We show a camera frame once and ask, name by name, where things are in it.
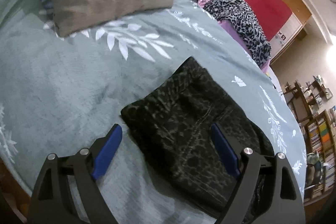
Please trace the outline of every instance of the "bookshelf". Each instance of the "bookshelf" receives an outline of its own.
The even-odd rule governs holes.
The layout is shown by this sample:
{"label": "bookshelf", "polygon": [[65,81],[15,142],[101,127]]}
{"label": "bookshelf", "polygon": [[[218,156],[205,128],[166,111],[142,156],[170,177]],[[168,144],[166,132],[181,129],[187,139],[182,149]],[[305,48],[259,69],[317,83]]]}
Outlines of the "bookshelf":
{"label": "bookshelf", "polygon": [[335,184],[335,141],[326,110],[305,125],[307,153],[318,151],[320,161],[329,165],[324,168],[322,183],[304,193],[304,203],[311,204],[331,193]]}

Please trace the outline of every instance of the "bed sheet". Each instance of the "bed sheet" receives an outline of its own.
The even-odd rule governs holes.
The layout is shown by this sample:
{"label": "bed sheet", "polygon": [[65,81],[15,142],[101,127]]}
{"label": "bed sheet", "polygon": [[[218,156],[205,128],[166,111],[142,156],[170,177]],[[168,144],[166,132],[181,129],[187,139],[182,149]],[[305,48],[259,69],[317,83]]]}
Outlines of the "bed sheet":
{"label": "bed sheet", "polygon": [[[250,55],[196,3],[123,17],[60,38],[51,0],[0,0],[0,156],[31,194],[47,156],[76,153],[114,123],[123,140],[98,181],[119,223],[214,223],[144,160],[120,110],[159,87],[189,56],[286,153],[303,194],[305,143]],[[71,180],[75,204],[86,219]]]}

